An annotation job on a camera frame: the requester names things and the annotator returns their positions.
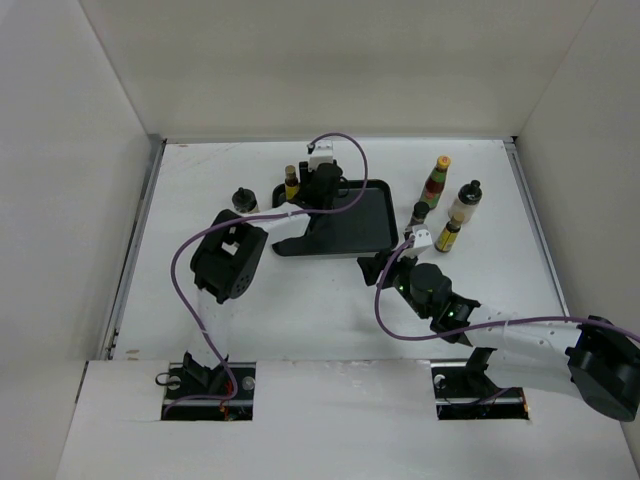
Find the small dark spice jar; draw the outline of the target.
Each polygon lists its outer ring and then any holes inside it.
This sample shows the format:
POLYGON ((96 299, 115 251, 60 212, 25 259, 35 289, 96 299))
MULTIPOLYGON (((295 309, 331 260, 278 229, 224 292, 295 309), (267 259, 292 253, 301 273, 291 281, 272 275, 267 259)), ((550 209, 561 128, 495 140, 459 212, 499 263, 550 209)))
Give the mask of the small dark spice jar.
POLYGON ((416 202, 413 206, 411 218, 409 220, 407 227, 412 228, 416 225, 423 224, 429 212, 430 212, 430 206, 428 203, 424 201, 416 202))

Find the tall green sauce bottle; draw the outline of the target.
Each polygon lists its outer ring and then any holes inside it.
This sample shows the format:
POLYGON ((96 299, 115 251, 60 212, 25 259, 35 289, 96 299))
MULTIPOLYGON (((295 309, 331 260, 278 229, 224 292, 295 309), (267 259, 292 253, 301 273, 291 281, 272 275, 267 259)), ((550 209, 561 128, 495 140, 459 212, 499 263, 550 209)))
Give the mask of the tall green sauce bottle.
POLYGON ((420 200, 425 202, 431 210, 435 209, 440 201, 451 163, 452 160, 449 156, 439 156, 434 168, 424 183, 420 200))

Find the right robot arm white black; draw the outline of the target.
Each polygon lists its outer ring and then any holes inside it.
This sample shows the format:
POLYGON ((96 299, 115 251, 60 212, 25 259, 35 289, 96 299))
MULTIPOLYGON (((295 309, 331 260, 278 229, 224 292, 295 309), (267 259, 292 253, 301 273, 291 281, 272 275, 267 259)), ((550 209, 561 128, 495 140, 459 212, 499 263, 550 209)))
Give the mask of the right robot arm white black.
POLYGON ((421 319, 426 335, 385 327, 400 341, 443 340, 472 350, 464 384, 483 396, 493 389, 524 387, 582 400, 599 414, 632 422, 639 409, 639 337, 597 316, 520 318, 454 292, 431 263, 401 250, 360 257, 364 282, 378 292, 394 289, 421 319))

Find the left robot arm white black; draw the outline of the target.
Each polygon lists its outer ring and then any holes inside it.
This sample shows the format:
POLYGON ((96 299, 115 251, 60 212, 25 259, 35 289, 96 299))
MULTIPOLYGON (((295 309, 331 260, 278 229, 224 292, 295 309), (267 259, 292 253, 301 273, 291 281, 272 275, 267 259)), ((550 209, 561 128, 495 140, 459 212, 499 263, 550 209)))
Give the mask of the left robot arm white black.
POLYGON ((231 210, 215 218, 214 224, 224 227, 205 235, 190 261, 201 326, 183 357, 180 378, 192 395, 210 399, 225 393, 224 384, 231 378, 221 362, 229 357, 235 301, 251 285, 267 246, 303 238, 321 217, 306 211, 333 206, 342 174, 334 161, 319 164, 292 201, 263 213, 266 221, 247 215, 243 223, 228 225, 240 218, 231 210))

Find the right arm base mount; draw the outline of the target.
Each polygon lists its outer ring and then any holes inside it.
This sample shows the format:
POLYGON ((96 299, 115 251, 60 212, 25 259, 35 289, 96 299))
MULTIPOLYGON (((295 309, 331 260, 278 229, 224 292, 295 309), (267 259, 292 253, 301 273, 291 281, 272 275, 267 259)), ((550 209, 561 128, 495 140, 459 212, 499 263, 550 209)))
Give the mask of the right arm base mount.
POLYGON ((490 348, 476 348, 466 360, 430 364, 439 420, 529 419, 523 389, 497 387, 486 375, 492 352, 490 348))

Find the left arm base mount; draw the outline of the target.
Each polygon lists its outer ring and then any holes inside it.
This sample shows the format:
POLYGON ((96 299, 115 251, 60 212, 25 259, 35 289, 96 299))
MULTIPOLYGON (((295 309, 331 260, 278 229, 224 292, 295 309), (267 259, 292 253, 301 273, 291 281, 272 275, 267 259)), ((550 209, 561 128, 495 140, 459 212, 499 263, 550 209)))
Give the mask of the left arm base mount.
POLYGON ((155 377, 164 389, 163 421, 251 421, 256 392, 255 363, 230 363, 237 387, 222 365, 202 367, 190 355, 155 377))

